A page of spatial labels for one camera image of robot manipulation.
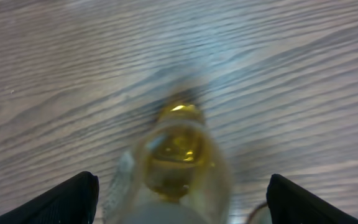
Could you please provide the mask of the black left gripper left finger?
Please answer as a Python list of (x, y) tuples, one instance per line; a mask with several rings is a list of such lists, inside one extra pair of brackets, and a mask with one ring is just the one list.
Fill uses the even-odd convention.
[(98, 198), (98, 177), (83, 171), (1, 215), (0, 224), (92, 224)]

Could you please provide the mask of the yellow liquid bottle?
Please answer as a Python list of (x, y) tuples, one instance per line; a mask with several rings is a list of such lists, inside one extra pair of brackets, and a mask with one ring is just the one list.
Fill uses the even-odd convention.
[(227, 223), (231, 176), (194, 104), (177, 102), (126, 151), (103, 204), (104, 223)]

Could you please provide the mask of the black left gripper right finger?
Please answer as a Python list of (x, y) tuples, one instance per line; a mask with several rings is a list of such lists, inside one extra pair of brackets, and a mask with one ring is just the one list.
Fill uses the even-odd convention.
[(358, 224), (358, 219), (280, 174), (271, 176), (266, 198), (273, 224)]

